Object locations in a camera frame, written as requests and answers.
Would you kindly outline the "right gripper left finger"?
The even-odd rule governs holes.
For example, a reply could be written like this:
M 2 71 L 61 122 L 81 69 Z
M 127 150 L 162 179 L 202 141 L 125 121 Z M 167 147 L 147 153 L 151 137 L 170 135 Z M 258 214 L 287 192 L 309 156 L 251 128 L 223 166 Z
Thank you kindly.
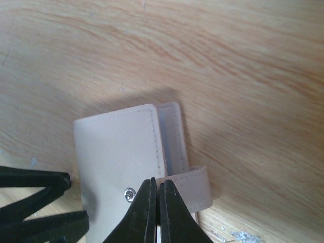
M 156 180 L 146 179 L 125 216 L 104 242 L 156 242 L 156 205 Z

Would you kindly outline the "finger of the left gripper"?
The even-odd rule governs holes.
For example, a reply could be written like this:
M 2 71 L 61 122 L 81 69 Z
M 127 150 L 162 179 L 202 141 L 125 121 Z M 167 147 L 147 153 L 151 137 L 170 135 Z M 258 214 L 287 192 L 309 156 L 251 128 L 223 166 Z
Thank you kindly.
M 86 211 L 36 218 L 1 226 L 1 242 L 78 242 L 89 230 Z
M 1 188 L 42 187 L 43 190 L 1 208 L 1 222 L 21 222 L 61 197 L 71 187 L 70 175 L 1 166 Z

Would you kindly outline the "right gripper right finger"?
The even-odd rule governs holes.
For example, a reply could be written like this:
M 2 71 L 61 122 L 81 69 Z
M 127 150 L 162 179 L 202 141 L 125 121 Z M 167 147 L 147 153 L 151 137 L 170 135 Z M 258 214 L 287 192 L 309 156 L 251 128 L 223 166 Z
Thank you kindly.
M 172 180 L 159 187 L 161 242 L 211 242 L 191 216 Z

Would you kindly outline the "beige card holder wallet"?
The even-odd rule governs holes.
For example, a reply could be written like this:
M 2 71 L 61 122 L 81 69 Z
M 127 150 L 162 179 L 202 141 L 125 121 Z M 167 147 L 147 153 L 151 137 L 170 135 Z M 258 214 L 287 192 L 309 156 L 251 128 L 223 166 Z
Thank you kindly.
M 179 104 L 144 104 L 78 119 L 74 141 L 86 242 L 103 242 L 142 182 L 172 180 L 193 218 L 213 204 L 207 168 L 191 167 Z

